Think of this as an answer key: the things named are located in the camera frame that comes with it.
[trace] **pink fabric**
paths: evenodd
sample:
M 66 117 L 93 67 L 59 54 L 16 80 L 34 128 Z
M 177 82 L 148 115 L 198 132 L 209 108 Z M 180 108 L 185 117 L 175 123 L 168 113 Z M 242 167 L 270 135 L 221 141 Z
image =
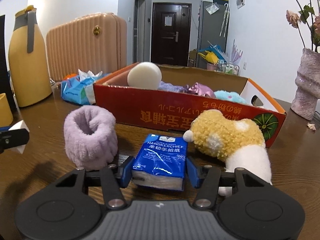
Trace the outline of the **pink fabric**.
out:
M 118 151 L 116 119 L 99 106 L 82 106 L 64 122 L 66 153 L 77 167 L 100 170 L 113 161 Z

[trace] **pumpkin print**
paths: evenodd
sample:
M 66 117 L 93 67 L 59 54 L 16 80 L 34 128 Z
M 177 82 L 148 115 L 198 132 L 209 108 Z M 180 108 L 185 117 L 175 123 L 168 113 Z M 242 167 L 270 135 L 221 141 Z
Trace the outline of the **pumpkin print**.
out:
M 262 131 L 265 141 L 268 141 L 276 133 L 279 121 L 274 114 L 259 114 L 253 120 Z

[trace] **gray handle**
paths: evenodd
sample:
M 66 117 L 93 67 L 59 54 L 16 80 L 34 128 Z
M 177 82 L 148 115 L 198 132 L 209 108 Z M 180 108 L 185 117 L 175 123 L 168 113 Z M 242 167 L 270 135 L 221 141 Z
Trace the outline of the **gray handle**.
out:
M 28 41 L 27 41 L 27 52 L 33 52 L 34 43 L 35 43 L 35 19 L 36 13 L 29 11 L 27 15 L 28 19 Z
M 179 32 L 176 32 L 176 35 L 173 35 L 173 36 L 176 37 L 176 42 L 178 42 L 178 40 L 179 40 Z

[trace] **purple fabric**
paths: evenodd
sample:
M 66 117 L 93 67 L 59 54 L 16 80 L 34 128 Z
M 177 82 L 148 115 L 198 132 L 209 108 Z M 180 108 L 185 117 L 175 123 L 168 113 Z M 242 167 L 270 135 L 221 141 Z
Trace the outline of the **purple fabric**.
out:
M 200 83 L 195 83 L 192 87 L 186 86 L 186 90 L 188 94 L 198 95 L 202 97 L 216 98 L 213 91 Z
M 64 122 L 66 153 L 77 167 L 100 170 L 113 161 L 118 151 L 116 119 L 98 106 L 82 106 Z
M 174 86 L 170 83 L 165 83 L 163 81 L 160 82 L 158 90 L 168 91 L 168 92 L 176 92 L 176 93 L 185 93 L 186 90 L 181 86 Z

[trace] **white eraser block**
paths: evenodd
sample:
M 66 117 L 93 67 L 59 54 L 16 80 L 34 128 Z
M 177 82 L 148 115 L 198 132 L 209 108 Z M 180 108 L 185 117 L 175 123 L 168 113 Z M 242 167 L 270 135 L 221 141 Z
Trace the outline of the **white eraser block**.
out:
M 26 129 L 28 132 L 29 131 L 29 128 L 27 127 L 26 123 L 22 120 L 20 122 L 17 122 L 14 126 L 12 126 L 10 130 L 17 130 L 17 129 Z M 20 154 L 23 154 L 24 152 L 24 149 L 25 149 L 26 145 L 21 145 L 21 146 L 18 146 L 18 147 L 15 147 L 15 148 L 12 148 L 12 150 L 14 151 L 17 151 L 19 152 Z
M 161 80 L 160 68 L 151 62 L 139 63 L 128 74 L 129 87 L 157 90 Z

